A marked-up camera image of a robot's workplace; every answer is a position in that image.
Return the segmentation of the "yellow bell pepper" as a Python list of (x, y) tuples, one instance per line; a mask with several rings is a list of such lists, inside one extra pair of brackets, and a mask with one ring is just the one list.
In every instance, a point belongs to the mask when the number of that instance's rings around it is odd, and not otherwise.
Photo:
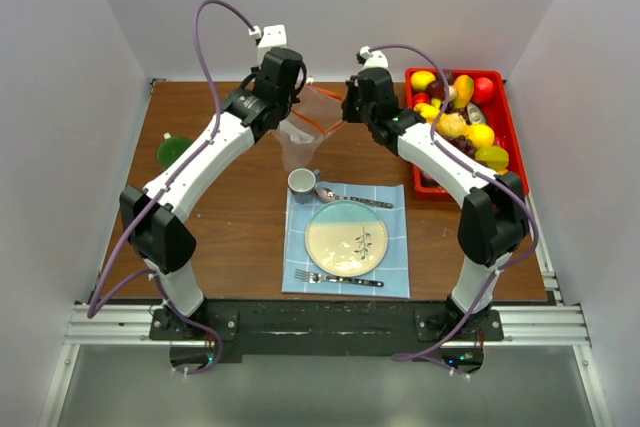
[(440, 109), (428, 103), (418, 103), (413, 107), (413, 110), (423, 117), (429, 124), (433, 124), (436, 118), (440, 115)]

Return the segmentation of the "clear zip top bag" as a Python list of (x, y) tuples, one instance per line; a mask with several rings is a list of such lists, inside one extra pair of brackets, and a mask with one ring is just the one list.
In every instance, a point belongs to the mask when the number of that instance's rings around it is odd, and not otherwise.
[(307, 80), (288, 117), (274, 136), (281, 146), (286, 172), (308, 168), (320, 145), (342, 125), (342, 97)]

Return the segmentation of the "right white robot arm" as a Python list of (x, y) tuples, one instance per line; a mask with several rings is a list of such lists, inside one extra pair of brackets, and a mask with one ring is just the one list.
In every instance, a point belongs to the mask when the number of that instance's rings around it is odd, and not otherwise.
[(400, 107), (386, 69), (363, 69), (345, 84), (343, 120), (364, 124), (377, 144), (426, 172), (461, 209), (457, 239), (464, 259), (445, 326), (452, 337), (469, 339), (481, 327), (479, 312), (492, 303), (499, 270), (529, 234), (523, 183), (473, 161), (418, 113)]

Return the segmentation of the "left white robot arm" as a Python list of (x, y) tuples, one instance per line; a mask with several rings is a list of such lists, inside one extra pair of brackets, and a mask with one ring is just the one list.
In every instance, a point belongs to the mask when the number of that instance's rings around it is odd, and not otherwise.
[(305, 72), (298, 52), (270, 49), (169, 168), (143, 189), (128, 186), (120, 195), (126, 239), (157, 274), (176, 309), (171, 325), (185, 339), (200, 337), (207, 327), (207, 315), (199, 309), (204, 294), (191, 265), (196, 239), (185, 222), (220, 174), (288, 116), (302, 90), (298, 77)]

